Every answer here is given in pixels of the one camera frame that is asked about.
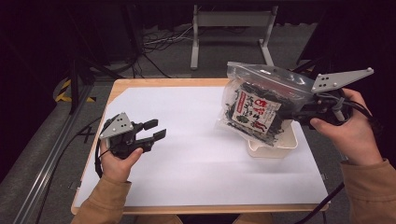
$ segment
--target finger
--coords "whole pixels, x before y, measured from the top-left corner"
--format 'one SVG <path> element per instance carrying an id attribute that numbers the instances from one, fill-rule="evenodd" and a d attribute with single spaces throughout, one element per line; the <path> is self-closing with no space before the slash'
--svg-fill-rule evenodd
<path id="1" fill-rule="evenodd" d="M 329 138 L 331 138 L 335 133 L 337 133 L 336 126 L 334 126 L 322 119 L 313 118 L 309 122 L 319 133 L 321 133 Z"/>
<path id="2" fill-rule="evenodd" d="M 107 145 L 106 145 L 106 139 L 102 139 L 100 141 L 100 154 L 106 152 L 108 150 Z"/>
<path id="3" fill-rule="evenodd" d="M 346 98 L 355 101 L 356 103 L 359 103 L 361 105 L 364 105 L 364 107 L 367 108 L 366 103 L 364 102 L 363 97 L 361 96 L 361 93 L 358 91 L 353 91 L 350 89 L 343 88 L 344 94 L 346 95 Z"/>
<path id="4" fill-rule="evenodd" d="M 131 167 L 139 160 L 140 156 L 143 154 L 143 148 L 139 147 L 135 151 L 129 155 L 125 159 L 125 162 L 127 162 Z"/>

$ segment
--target metal rail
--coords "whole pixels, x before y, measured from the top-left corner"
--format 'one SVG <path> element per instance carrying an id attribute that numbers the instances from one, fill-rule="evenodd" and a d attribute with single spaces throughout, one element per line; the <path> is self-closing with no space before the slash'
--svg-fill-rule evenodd
<path id="1" fill-rule="evenodd" d="M 67 143 L 66 140 L 70 134 L 70 131 L 77 120 L 78 114 L 84 105 L 85 99 L 88 98 L 92 86 L 84 86 L 81 90 L 81 95 L 79 97 L 79 105 L 77 106 L 75 112 L 67 118 L 58 139 L 56 140 L 46 162 L 44 163 L 41 171 L 38 173 L 35 183 L 33 184 L 28 196 L 26 197 L 20 211 L 14 219 L 14 224 L 27 223 L 29 217 L 32 215 L 35 206 L 40 199 L 45 187 L 49 183 L 51 174 L 54 172 L 56 161 L 62 155 L 62 151 Z"/>

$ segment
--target black curtain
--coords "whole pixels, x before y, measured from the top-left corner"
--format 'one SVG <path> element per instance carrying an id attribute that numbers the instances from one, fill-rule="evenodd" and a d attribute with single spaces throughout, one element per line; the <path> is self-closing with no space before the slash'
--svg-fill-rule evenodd
<path id="1" fill-rule="evenodd" d="M 34 3 L 0 4 L 0 181 L 56 106 L 67 60 Z"/>

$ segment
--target floor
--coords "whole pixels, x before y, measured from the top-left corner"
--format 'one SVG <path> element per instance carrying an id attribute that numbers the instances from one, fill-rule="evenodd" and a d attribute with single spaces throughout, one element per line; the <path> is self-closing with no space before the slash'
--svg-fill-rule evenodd
<path id="1" fill-rule="evenodd" d="M 275 65 L 282 68 L 296 67 L 297 59 L 314 29 L 315 24 L 276 26 L 269 43 L 269 50 Z M 200 35 L 200 61 L 197 70 L 190 70 L 191 40 L 184 39 L 167 49 L 148 53 L 147 56 L 155 63 L 155 66 L 147 58 L 139 57 L 138 63 L 134 66 L 135 71 L 128 69 L 120 74 L 124 77 L 135 75 L 136 78 L 164 77 L 162 73 L 170 77 L 226 77 L 227 62 L 263 63 L 257 42 L 262 35 L 261 30 L 257 28 L 247 28 L 238 32 L 210 29 Z M 39 195 L 39 200 L 33 204 L 34 209 L 29 214 L 27 223 L 70 223 L 73 218 L 70 207 L 76 194 L 75 187 L 84 171 L 92 147 L 93 135 L 99 122 L 94 121 L 84 129 L 82 134 L 76 135 L 75 138 L 74 135 L 102 116 L 113 81 L 110 77 L 96 74 L 96 81 L 89 90 L 89 96 L 95 100 L 81 106 L 69 135 L 65 138 L 65 141 L 70 144 L 63 148 L 64 153 L 49 182 L 48 196 L 45 197 L 45 191 Z M 54 98 L 57 97 L 63 84 L 62 81 L 54 90 Z M 70 107 L 70 102 L 58 102 L 1 183 L 0 223 L 12 223 L 17 217 L 37 175 L 70 118 Z M 320 172 L 326 175 L 326 180 L 324 180 L 326 188 L 331 192 L 342 181 L 338 164 L 341 157 L 328 139 L 306 127 L 304 127 L 304 133 Z M 326 212 L 327 223 L 347 223 L 348 209 L 347 197 L 342 190 L 332 199 L 330 208 Z M 274 222 L 295 223 L 306 215 L 307 212 L 275 213 Z M 125 216 L 121 223 L 132 223 L 133 219 L 133 217 Z M 322 214 L 317 214 L 307 223 L 323 222 Z"/>

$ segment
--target wrist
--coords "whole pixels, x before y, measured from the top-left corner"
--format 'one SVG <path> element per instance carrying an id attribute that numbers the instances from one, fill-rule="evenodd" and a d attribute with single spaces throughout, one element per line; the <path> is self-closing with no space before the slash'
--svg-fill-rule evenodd
<path id="1" fill-rule="evenodd" d="M 351 165 L 369 166 L 383 162 L 381 155 L 378 153 L 370 155 L 359 155 L 359 157 L 348 158 L 348 163 Z"/>

